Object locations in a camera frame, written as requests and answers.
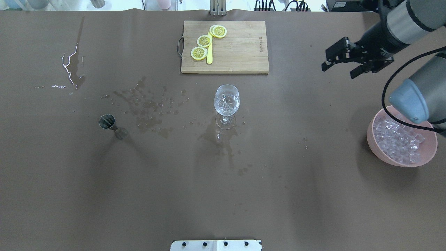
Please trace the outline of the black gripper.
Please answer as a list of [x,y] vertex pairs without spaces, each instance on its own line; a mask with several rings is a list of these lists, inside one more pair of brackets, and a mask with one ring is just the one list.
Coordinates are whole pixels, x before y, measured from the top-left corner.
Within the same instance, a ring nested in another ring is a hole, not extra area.
[[342,37],[327,48],[321,69],[325,72],[335,64],[360,62],[363,57],[363,63],[350,71],[350,77],[356,78],[363,73],[380,72],[394,62],[395,53],[397,53],[397,39],[388,30],[386,23],[377,23],[356,43],[351,42],[348,37]]

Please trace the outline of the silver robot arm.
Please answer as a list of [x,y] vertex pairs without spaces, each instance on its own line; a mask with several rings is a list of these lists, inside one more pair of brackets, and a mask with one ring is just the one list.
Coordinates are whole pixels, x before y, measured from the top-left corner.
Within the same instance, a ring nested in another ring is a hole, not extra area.
[[[358,63],[356,78],[378,73],[428,34],[445,27],[444,0],[361,0],[360,6],[379,14],[379,21],[356,42],[342,37],[325,50],[322,71],[339,63]],[[386,81],[381,106],[405,126],[445,137],[445,46],[414,56]]]

